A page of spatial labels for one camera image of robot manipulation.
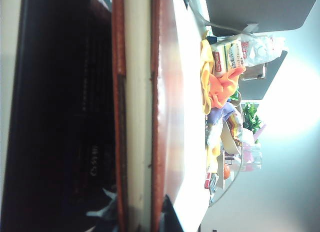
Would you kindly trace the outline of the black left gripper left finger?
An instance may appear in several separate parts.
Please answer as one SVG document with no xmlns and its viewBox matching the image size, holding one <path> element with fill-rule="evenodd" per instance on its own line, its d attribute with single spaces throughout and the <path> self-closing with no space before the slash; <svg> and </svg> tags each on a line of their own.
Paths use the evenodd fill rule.
<svg viewBox="0 0 320 232">
<path fill-rule="evenodd" d="M 111 191 L 102 189 L 104 194 L 110 198 L 109 203 L 98 211 L 86 212 L 87 217 L 97 218 L 97 223 L 88 232 L 117 232 L 118 231 L 118 197 Z"/>
</svg>

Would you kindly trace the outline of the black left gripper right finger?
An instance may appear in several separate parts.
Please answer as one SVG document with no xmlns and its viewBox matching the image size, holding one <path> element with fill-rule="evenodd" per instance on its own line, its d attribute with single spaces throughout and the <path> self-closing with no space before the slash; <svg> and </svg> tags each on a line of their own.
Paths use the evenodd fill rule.
<svg viewBox="0 0 320 232">
<path fill-rule="evenodd" d="M 182 226 L 175 213 L 174 207 L 168 195 L 165 195 L 163 199 L 160 222 L 160 232 L 183 232 Z"/>
</svg>

